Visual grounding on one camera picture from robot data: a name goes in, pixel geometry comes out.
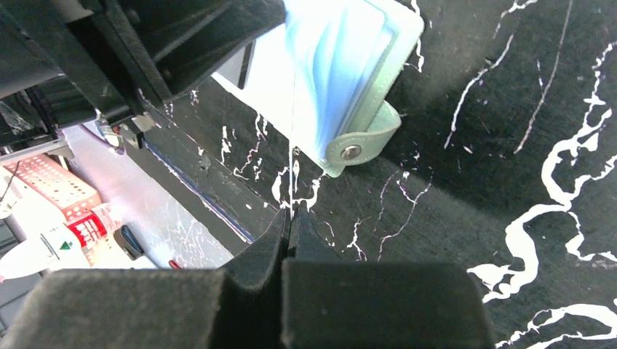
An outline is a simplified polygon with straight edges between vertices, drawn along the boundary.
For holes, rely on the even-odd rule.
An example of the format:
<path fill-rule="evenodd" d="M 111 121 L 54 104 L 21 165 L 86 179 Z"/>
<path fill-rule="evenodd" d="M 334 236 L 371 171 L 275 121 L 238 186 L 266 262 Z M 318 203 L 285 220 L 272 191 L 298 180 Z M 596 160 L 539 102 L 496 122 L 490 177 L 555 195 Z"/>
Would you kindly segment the green card holder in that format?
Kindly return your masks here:
<path fill-rule="evenodd" d="M 247 82 L 213 78 L 328 176 L 376 158 L 402 117 L 386 101 L 425 23 L 398 1 L 286 1 L 258 38 Z"/>

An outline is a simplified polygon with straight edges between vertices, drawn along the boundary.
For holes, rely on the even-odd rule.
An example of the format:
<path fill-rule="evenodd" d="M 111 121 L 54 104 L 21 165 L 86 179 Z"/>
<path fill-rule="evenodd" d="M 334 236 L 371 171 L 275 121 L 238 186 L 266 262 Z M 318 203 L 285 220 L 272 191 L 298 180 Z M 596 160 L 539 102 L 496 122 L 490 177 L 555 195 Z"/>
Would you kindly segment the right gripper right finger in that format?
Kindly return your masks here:
<path fill-rule="evenodd" d="M 282 262 L 285 348 L 493 348 L 476 284 L 448 262 L 346 262 L 304 209 Z"/>

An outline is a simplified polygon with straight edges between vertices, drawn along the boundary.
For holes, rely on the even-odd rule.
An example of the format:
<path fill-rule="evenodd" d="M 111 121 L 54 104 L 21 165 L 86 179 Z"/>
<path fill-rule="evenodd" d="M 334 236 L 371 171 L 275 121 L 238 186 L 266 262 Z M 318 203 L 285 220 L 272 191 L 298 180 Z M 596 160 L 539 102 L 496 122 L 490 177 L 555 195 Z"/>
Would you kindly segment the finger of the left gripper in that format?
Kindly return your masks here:
<path fill-rule="evenodd" d="M 285 19 L 283 1 L 104 1 L 138 86 L 167 102 Z"/>

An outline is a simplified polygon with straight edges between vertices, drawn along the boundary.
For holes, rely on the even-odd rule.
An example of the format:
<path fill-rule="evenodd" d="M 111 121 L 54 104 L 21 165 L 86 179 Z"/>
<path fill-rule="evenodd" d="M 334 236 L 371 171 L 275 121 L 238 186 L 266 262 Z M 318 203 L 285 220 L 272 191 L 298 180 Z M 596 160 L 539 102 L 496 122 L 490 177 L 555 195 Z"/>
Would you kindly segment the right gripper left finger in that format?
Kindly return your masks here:
<path fill-rule="evenodd" d="M 60 270 L 27 296 L 3 348 L 279 348 L 290 213 L 216 269 Z"/>

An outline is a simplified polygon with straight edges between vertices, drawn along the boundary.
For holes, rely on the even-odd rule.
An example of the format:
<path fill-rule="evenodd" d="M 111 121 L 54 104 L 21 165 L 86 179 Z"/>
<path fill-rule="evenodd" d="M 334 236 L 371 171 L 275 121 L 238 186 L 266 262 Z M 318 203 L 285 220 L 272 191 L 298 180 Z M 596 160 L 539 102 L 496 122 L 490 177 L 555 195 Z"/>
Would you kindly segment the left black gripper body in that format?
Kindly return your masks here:
<path fill-rule="evenodd" d="M 1 3 L 1 152 L 50 152 L 96 121 L 142 148 L 169 97 L 138 36 L 138 1 Z"/>

